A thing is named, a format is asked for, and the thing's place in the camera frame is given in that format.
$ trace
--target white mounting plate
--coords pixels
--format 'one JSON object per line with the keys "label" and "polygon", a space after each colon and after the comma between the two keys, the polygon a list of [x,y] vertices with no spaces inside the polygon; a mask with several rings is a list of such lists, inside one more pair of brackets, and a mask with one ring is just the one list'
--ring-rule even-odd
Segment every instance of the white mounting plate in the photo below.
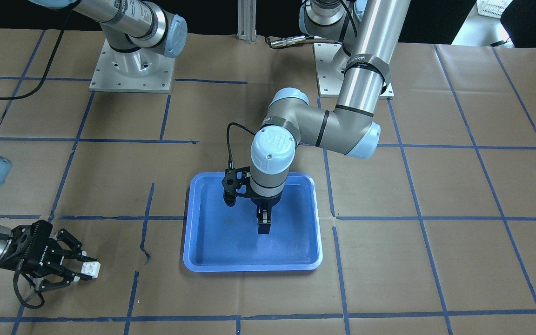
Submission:
{"label": "white mounting plate", "polygon": [[127,77],[113,66],[111,47],[107,40],[102,46],[90,83],[91,91],[170,93],[175,59],[161,57],[158,70],[143,77]]}
{"label": "white mounting plate", "polygon": [[[340,49],[337,43],[314,43],[313,54],[315,56],[315,72],[317,74],[317,84],[322,98],[337,98],[340,94],[342,80],[338,79],[330,64],[334,54]],[[380,95],[380,99],[394,98],[392,84]]]}

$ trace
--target black cable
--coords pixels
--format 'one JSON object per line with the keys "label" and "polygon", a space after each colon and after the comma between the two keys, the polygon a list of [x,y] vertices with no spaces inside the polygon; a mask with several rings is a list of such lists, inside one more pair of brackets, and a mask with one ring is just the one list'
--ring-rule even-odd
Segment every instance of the black cable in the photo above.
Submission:
{"label": "black cable", "polygon": [[230,149],[230,128],[231,128],[231,126],[240,127],[241,129],[243,129],[244,131],[247,131],[248,133],[250,133],[253,136],[255,136],[255,132],[253,132],[251,129],[247,128],[246,126],[240,125],[239,123],[236,123],[236,122],[231,122],[227,126],[227,149],[229,150],[229,169],[234,169],[233,153],[231,152],[231,149]]}
{"label": "black cable", "polygon": [[[41,292],[38,292],[36,290],[34,291],[40,299],[40,303],[38,305],[30,305],[28,301],[24,300],[24,298],[20,294],[20,290],[18,289],[18,279],[20,278],[20,271],[22,269],[22,265],[24,265],[24,259],[21,259],[18,262],[18,265],[15,267],[15,272],[13,273],[13,292],[15,293],[15,296],[18,298],[22,306],[26,308],[30,308],[30,309],[41,308],[43,307],[43,305],[45,305],[45,297],[43,297],[43,294]],[[26,280],[28,281],[28,284],[30,284],[32,288],[36,287],[34,282],[32,282],[32,280],[30,280],[30,278],[28,278],[25,274],[22,274],[22,276],[26,278]]]}
{"label": "black cable", "polygon": [[[66,25],[67,25],[67,22],[70,20],[71,15],[72,15],[72,11],[70,11],[67,14],[66,20],[63,22],[63,25],[61,26],[61,30],[59,31],[59,36],[57,36],[57,41],[55,42],[55,46],[53,47],[53,51],[51,52],[51,56],[49,57],[49,62],[47,62],[47,67],[45,68],[45,72],[43,72],[43,76],[40,79],[39,84],[36,85],[36,87],[32,91],[26,94],[18,95],[17,97],[0,97],[0,100],[19,100],[19,99],[27,98],[27,97],[30,97],[30,95],[33,95],[34,93],[36,93],[43,86],[43,84],[45,83],[45,79],[47,79],[47,75],[49,74],[49,69],[51,68],[51,64],[53,64],[53,59],[55,58],[55,54],[57,53],[57,49],[59,48],[59,44],[61,43],[61,38],[63,37],[63,33],[66,31]],[[0,118],[0,127],[4,121],[4,117],[6,116],[7,112],[8,112],[8,108],[6,107],[6,109],[4,110]]]}
{"label": "black cable", "polygon": [[344,10],[347,12],[348,19],[351,21],[351,26],[353,26],[353,33],[355,33],[355,37],[357,37],[357,26],[355,25],[355,20],[353,19],[353,16],[351,15],[351,11],[347,7],[347,4],[344,3],[343,0],[338,0],[338,2],[341,3],[341,5],[344,7]]}

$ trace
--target blue plastic bin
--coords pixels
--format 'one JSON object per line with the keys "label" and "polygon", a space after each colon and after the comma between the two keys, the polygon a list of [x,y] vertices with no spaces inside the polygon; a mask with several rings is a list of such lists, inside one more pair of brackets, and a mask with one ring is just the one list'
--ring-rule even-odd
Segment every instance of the blue plastic bin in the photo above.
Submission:
{"label": "blue plastic bin", "polygon": [[223,201],[223,172],[191,181],[183,262],[195,272],[313,270],[322,262],[315,184],[291,172],[281,201],[272,208],[270,233],[257,233],[255,204]]}

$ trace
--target blue tray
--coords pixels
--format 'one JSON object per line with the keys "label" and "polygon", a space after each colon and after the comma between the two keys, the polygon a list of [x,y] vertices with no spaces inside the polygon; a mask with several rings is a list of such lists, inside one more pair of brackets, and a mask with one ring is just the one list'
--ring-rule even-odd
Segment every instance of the blue tray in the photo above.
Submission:
{"label": "blue tray", "polygon": [[191,181],[183,262],[195,272],[313,270],[322,262],[315,184],[291,172],[272,227],[257,233],[255,205],[223,201],[223,172],[203,172]]}

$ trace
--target metal base plate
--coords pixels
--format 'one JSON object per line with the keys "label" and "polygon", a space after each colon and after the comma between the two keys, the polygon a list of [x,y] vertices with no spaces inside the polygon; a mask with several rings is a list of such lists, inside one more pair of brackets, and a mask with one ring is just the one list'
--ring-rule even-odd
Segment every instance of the metal base plate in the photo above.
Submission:
{"label": "metal base plate", "polygon": [[143,77],[127,77],[113,66],[112,49],[107,40],[102,46],[90,83],[91,91],[170,93],[175,59],[161,57],[158,70]]}
{"label": "metal base plate", "polygon": [[[342,80],[338,79],[330,66],[334,54],[341,45],[336,43],[314,43],[313,54],[315,56],[315,72],[317,84],[322,98],[337,98],[341,91]],[[394,98],[392,84],[380,95],[380,99]]]}

